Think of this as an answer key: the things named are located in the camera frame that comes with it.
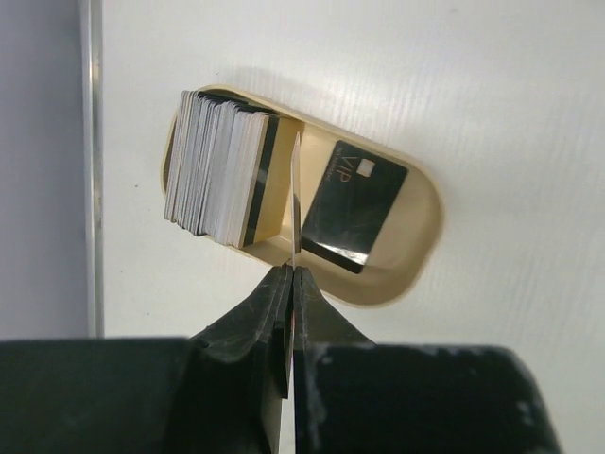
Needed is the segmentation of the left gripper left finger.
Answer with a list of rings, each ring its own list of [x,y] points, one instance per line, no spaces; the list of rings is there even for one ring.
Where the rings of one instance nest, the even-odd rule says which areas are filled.
[[[276,453],[291,361],[291,268],[273,267],[191,339],[169,422],[172,453]]]

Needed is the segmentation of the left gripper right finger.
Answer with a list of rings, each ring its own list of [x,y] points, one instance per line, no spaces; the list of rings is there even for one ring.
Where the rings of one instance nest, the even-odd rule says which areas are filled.
[[[377,343],[293,280],[299,453],[558,453],[525,363],[495,345]]]

